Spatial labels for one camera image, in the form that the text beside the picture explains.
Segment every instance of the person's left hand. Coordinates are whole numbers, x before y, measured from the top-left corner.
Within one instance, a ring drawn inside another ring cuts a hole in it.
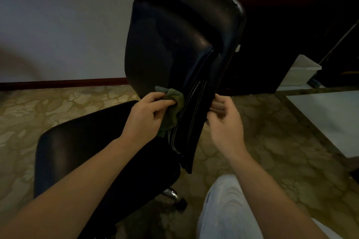
[[[137,102],[131,109],[120,138],[141,149],[158,133],[164,113],[168,106],[176,104],[174,100],[158,100],[166,94],[152,92]]]

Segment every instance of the green cloth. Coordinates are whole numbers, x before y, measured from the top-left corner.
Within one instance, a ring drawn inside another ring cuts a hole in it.
[[[157,133],[159,137],[165,137],[166,132],[171,128],[174,128],[177,125],[177,114],[182,110],[185,104],[185,98],[181,92],[178,92],[175,89],[167,89],[164,87],[155,87],[156,92],[162,92],[166,94],[166,97],[162,99],[172,99],[177,102],[177,104],[169,106],[166,113],[164,114],[161,126]]]

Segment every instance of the person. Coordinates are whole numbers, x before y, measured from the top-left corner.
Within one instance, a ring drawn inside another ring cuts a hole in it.
[[[121,136],[31,201],[0,238],[77,238],[128,161],[159,128],[173,100],[153,92],[137,102]],[[200,238],[328,238],[249,155],[240,115],[230,97],[215,96],[211,138],[236,176],[211,187],[198,223]]]

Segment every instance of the white wall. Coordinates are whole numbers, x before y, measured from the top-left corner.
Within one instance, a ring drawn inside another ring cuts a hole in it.
[[[0,0],[0,82],[125,77],[133,0]]]

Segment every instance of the white plastic box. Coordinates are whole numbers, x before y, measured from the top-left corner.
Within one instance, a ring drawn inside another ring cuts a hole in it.
[[[313,62],[307,56],[300,54],[280,86],[300,86],[306,84],[308,80],[321,69],[322,67],[319,64]]]

